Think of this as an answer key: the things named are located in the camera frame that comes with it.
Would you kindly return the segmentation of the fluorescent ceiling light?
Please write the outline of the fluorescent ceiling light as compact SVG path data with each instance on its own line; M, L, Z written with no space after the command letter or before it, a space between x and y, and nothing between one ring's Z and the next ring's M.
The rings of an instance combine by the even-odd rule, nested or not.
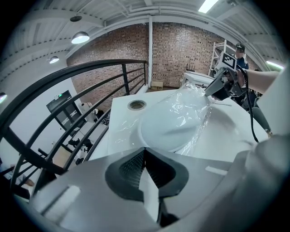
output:
M219 0L205 0L198 12L207 13Z
M280 69L280 70L283 70L284 69L284 65L281 65L277 62L273 62L273 61L270 61L270 60L267 60L266 63L276 69Z

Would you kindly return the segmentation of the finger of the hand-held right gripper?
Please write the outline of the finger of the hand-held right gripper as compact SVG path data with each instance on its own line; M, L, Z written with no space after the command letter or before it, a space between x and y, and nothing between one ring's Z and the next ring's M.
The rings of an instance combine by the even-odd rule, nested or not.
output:
M229 86L223 85L223 86L214 86L212 91L212 97L216 100L224 100L229 97Z
M223 77L228 73L228 69L219 69L214 75L214 80L204 90L205 95L213 95L224 87Z

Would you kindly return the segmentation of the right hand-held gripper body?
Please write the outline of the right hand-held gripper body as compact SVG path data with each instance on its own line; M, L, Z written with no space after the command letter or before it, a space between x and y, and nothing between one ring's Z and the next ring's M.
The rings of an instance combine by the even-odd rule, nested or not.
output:
M218 65L221 74L222 91L227 97L239 97L244 94L245 88L240 85L237 73L237 59L226 53L221 53Z

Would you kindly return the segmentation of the round grey table grommet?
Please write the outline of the round grey table grommet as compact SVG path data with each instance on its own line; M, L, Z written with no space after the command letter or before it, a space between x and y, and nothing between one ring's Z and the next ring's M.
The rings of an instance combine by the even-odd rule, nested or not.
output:
M146 106L147 106L147 103L143 100L133 100L133 101L130 101L127 105L128 109L132 111L142 110Z

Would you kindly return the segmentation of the black metal railing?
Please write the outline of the black metal railing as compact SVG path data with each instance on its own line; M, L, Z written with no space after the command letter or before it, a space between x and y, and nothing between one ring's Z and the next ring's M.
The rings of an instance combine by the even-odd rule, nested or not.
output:
M146 63L146 61L142 60L129 59L112 59L81 63L51 73L23 90L0 114L0 141L2 139L6 139L7 142L19 153L19 160L16 166L0 172L0 177L3 177L9 171L13 172L11 179L5 180L5 183L9 186L11 193L18 195L19 197L26 198L26 195L22 194L22 186L26 182L26 180L30 178L30 175L28 175L22 182L20 182L20 184L16 184L16 179L32 167L35 168L33 170L33 173L35 173L37 170L41 170L40 180L36 181L36 189L40 190L40 188L43 187L45 184L48 184L49 182L54 180L57 175L62 175L66 171L68 171L69 166L72 162L80 164L83 161L88 160L95 148L102 140L102 138L105 136L108 129L106 128L100 134L94 144L88 143L89 136L99 126L99 124L103 123L103 121L109 120L108 117L111 113L110 108L94 122L93 126L86 134L83 135L83 138L81 140L77 140L74 142L74 149L71 151L70 156L68 157L66 163L63 166L58 166L56 164L53 164L52 162L59 148L64 147L63 142L67 139L71 132L74 131L74 129L78 128L79 122L84 120L85 117L87 117L98 106L100 106L115 93L119 92L121 89L125 91L124 95L129 95L130 92L133 90L132 87L129 87L129 84L135 81L135 79L139 79L139 82L137 82L136 85L140 87L146 84ZM60 106L55 108L30 136L27 143L24 143L11 129L11 123L21 113L21 111L48 89L81 73L118 65L120 65L122 68L121 73L91 85L85 90L79 92L77 95L68 98L65 102L61 103ZM102 99L98 100L84 114L81 114L63 133L63 135L59 137L49 153L44 152L42 149L38 149L37 152L32 150L31 147L37 140L37 138L42 134L42 132L50 124L50 122L55 119L60 112L64 111L67 106L74 103L77 99L80 99L87 93L120 77L123 78L123 83L115 88L113 91L105 95Z

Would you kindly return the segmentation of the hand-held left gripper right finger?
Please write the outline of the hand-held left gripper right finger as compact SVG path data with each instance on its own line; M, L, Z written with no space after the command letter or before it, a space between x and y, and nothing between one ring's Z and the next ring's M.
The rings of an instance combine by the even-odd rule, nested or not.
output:
M145 208L165 227L189 214L216 188L232 163L145 149Z

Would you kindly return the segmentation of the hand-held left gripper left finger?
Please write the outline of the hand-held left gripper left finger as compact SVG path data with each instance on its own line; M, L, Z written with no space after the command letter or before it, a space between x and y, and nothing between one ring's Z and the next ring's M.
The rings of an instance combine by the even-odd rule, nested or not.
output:
M44 232L156 232L143 202L118 196L106 182L108 167L143 151L131 149L86 161L35 194L34 220Z

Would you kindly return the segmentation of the white vertical pipe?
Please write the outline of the white vertical pipe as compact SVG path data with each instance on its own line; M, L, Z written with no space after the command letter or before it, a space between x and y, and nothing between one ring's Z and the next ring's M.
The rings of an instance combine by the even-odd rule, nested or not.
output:
M153 58L153 21L149 16L149 50L148 50L148 86L151 88L152 83L152 58Z

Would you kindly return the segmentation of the white shelf rack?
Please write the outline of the white shelf rack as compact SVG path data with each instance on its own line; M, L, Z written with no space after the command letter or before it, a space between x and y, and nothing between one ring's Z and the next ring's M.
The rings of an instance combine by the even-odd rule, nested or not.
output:
M208 72L208 76L213 77L213 73L215 72L215 66L217 64L219 55L221 52L226 52L227 49L227 40L225 39L224 42L222 43L213 43L213 52L212 52L212 57L211 57L211 62L210 62L210 68Z

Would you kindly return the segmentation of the clear plastic packaging bag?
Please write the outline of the clear plastic packaging bag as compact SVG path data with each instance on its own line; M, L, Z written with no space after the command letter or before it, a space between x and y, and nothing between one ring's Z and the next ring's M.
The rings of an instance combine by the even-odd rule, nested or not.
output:
M108 152L140 147L192 156L199 139L224 146L235 124L231 105L207 98L190 83L178 90L141 93L113 100Z

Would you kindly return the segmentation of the long white table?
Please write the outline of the long white table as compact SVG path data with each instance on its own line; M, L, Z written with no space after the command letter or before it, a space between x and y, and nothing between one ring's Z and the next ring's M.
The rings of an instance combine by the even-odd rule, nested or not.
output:
M197 85L197 86L200 86L201 88L207 88L213 81L214 81L213 78L202 73L184 72L182 75L181 86L189 82L192 85Z

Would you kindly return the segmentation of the white appliance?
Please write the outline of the white appliance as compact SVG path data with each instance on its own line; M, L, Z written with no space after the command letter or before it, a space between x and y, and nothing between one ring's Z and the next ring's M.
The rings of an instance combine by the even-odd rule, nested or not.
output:
M81 113L84 114L86 111L88 111L92 107L92 104L90 102L81 102L78 104L78 107Z

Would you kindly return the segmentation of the person's right forearm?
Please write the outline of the person's right forearm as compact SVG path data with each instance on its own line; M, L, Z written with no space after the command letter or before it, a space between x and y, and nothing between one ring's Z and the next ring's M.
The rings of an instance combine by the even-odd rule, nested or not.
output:
M246 70L250 89L264 94L280 74L277 71L260 72Z

